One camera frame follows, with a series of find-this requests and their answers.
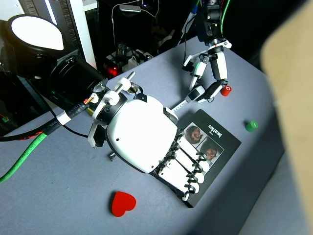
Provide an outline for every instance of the photograph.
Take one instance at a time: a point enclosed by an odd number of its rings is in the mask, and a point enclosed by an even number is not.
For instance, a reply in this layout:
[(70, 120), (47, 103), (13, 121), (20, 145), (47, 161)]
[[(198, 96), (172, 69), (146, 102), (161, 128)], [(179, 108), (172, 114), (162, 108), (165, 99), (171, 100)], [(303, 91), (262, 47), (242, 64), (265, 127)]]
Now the photograph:
[(201, 142), (207, 137), (207, 134), (193, 122), (184, 129), (184, 132), (184, 137), (186, 138), (186, 140), (191, 143), (195, 148), (197, 148), (201, 144)]
[(197, 147), (197, 150), (201, 153), (204, 153), (207, 157), (207, 161), (210, 164), (210, 167), (216, 162), (219, 156), (223, 153), (224, 148), (222, 148), (218, 143), (213, 139), (207, 136), (203, 142)]

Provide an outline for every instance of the red heart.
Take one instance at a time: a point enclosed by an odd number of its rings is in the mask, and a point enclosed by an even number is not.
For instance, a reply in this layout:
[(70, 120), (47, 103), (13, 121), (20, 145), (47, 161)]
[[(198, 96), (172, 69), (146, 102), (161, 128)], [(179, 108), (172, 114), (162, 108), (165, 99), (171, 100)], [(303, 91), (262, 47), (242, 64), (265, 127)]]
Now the red heart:
[(136, 206), (136, 199), (125, 192), (116, 192), (112, 203), (112, 213), (121, 217), (126, 211), (131, 211)]

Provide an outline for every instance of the gray table surface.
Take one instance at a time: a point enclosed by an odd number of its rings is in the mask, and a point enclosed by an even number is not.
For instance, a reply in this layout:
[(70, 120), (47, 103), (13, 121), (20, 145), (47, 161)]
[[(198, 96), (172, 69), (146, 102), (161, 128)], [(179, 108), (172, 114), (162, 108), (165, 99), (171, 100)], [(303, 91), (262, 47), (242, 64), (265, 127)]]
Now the gray table surface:
[[(197, 38), (187, 42), (187, 55), (204, 49)], [(174, 107), (187, 94), (191, 79), (181, 69), (183, 53), (184, 46), (180, 45), (134, 68), (133, 81), (145, 94)], [(15, 175), (0, 184), (0, 234), (238, 233), (284, 148), (266, 77), (232, 51), (226, 50), (225, 56), (232, 93), (218, 95), (212, 103), (191, 103), (178, 111), (178, 117), (183, 118), (203, 109), (242, 142), (195, 208), (187, 208), (153, 176), (120, 159), (111, 162), (106, 143), (93, 149), (86, 139), (59, 128)], [(112, 88), (116, 79), (108, 87)], [(201, 82), (208, 86), (213, 81), (208, 67)], [(51, 117), (46, 113), (12, 134), (33, 129)], [(259, 129), (247, 132), (245, 120), (257, 120)], [(83, 113), (68, 126), (88, 133), (91, 123)], [(0, 143), (0, 175), (30, 142)], [(110, 212), (115, 191), (128, 192), (137, 199), (136, 208), (120, 218)]]

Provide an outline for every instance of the green bottle cap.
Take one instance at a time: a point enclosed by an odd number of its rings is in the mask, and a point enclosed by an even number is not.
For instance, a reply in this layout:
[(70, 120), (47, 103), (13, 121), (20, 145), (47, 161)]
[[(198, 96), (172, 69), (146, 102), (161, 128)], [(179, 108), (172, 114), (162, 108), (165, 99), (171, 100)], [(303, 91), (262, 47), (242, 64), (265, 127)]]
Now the green bottle cap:
[(258, 127), (259, 127), (259, 124), (257, 121), (251, 121), (246, 125), (246, 130), (249, 132), (252, 132), (258, 129)]

